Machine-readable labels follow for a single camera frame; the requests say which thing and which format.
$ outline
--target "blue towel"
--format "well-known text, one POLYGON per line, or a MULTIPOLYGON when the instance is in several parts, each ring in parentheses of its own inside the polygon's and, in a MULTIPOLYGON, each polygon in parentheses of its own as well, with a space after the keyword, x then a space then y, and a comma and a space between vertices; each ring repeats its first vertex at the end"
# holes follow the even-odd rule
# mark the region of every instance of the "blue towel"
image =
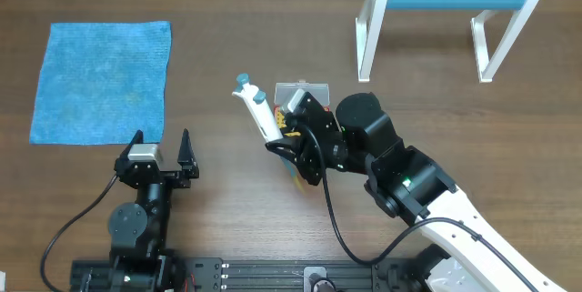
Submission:
POLYGON ((171 44, 168 22, 52 24, 30 143, 159 142, 171 44))

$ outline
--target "cable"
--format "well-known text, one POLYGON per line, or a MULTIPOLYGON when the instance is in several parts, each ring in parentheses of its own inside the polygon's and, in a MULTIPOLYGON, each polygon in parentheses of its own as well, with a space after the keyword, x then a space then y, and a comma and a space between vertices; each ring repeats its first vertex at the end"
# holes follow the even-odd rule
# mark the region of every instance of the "cable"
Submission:
POLYGON ((109 181, 103 192, 101 192, 101 194, 97 197, 97 199, 93 201, 91 205, 85 208, 85 210, 81 211, 77 216, 74 216, 73 219, 69 220, 68 223, 61 227, 61 229, 59 229, 58 232, 56 232, 55 237, 53 237, 51 242, 48 244, 48 247, 46 247, 43 257, 41 257, 40 259, 40 277, 43 279, 43 283, 45 283, 46 287, 50 288, 52 291, 61 292, 61 290, 52 285, 51 282, 49 282, 48 278, 46 277, 45 262, 46 258, 48 257, 48 253, 51 252, 51 248, 53 248, 53 245, 55 244, 56 240, 61 236, 61 234, 63 234, 66 231, 67 228, 69 228, 75 221, 77 221, 77 219, 84 216, 86 213, 91 211, 91 209, 97 206, 99 202, 101 202, 103 197, 107 194, 107 192, 109 192, 111 186, 113 186, 116 180, 117 175, 113 175, 113 177, 111 177, 111 180, 109 181))
POLYGON ((475 241, 481 242, 486 248, 489 249, 489 251, 491 251, 494 255, 496 255, 499 258, 499 260, 501 260, 501 262, 503 262, 509 268, 509 270, 511 270, 517 276, 517 278, 519 278, 526 285, 527 288, 529 288, 531 291, 538 292, 536 287, 534 287, 529 282, 529 280, 527 280, 527 278, 524 277, 524 275, 521 274, 521 272, 519 272, 519 270, 517 270, 517 268, 515 266, 513 266, 512 263, 509 262, 509 260, 507 260, 507 258, 505 258, 505 256, 503 256, 495 247, 493 247, 489 242, 487 242, 480 234, 478 234, 477 232, 475 232, 471 228, 466 227, 465 225, 463 225, 463 224, 461 224, 461 223, 459 223, 456 220, 453 220, 451 218, 433 217, 433 218, 419 221, 419 222, 415 223, 413 226, 405 229, 402 233, 400 233, 400 235, 398 235, 398 237, 396 237, 394 239, 394 241, 392 241, 392 243, 390 243, 390 245, 378 257, 375 257, 371 260, 364 260, 364 259, 357 257, 349 249, 349 247, 347 247, 346 242, 344 242, 344 239, 342 238, 342 235, 339 233, 339 229, 337 228, 336 216, 334 215, 334 208, 332 208, 331 197, 329 196, 329 186, 327 184, 327 174, 326 174, 326 162, 324 159, 323 152, 321 151, 321 146, 317 142, 317 138, 313 134, 313 131, 308 126, 306 126, 304 124, 299 124, 297 126, 297 130, 299 132, 301 132, 301 134, 306 134, 307 136, 309 136, 309 139, 311 139, 311 141, 314 144, 314 148, 316 149, 317 157, 319 160, 319 165, 321 167, 320 175, 321 175, 321 178, 322 178, 323 184, 324 184, 324 192, 326 194, 327 210, 329 212, 329 219, 331 219, 331 226, 332 226, 332 228, 334 228, 334 233, 336 233, 336 237, 337 237, 337 241, 339 242, 339 245, 344 249, 344 251, 346 251, 347 255, 352 260, 354 260, 356 263, 358 263, 360 265, 366 265, 366 266, 375 265, 378 262, 380 262, 382 259, 384 259, 390 252, 392 252, 392 250, 405 237, 407 237, 408 235, 410 235, 410 233, 416 231, 420 227, 423 227, 423 226, 431 224, 431 223, 436 223, 436 222, 448 223, 448 224, 451 224, 451 225, 454 225, 456 227, 463 229, 471 237, 473 237, 473 239, 475 241))

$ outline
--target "tabletop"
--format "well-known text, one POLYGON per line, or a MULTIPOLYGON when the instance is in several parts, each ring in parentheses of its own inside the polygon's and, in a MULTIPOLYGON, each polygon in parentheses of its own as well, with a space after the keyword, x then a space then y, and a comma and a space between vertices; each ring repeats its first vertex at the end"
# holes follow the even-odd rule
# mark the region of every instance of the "tabletop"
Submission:
MULTIPOLYGON (((39 260, 53 234, 89 205, 124 146, 28 143, 51 23, 172 24, 161 149, 190 131, 200 178, 177 190, 168 246, 191 257, 347 259, 321 186, 297 191, 266 152, 244 103, 247 72, 272 103, 277 82, 329 83, 331 108, 374 92, 396 131, 435 159, 487 221, 565 289, 582 272, 582 3, 540 0, 493 83, 479 84, 469 20, 476 12, 388 12, 371 82, 356 75, 354 19, 364 0, 0 0, 0 270, 7 288, 45 290, 39 260)), ((487 22, 498 43, 509 14, 487 22)), ((339 229, 361 257, 406 225, 387 217, 365 177, 329 171, 339 229)), ((73 259, 107 258, 106 221, 135 199, 116 184, 56 243, 47 274, 66 288, 73 259)), ((393 257, 426 247, 408 237, 393 257)))

